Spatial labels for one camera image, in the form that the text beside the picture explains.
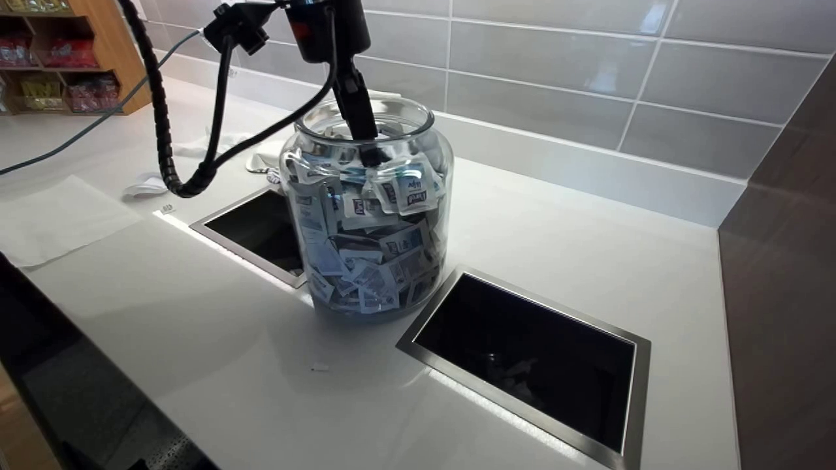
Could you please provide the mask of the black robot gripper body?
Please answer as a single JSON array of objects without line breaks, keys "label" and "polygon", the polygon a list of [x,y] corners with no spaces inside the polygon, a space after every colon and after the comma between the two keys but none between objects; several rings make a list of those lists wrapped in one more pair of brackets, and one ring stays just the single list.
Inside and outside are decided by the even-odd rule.
[{"label": "black robot gripper body", "polygon": [[360,0],[290,0],[285,16],[305,63],[353,74],[356,58],[370,48]]}]

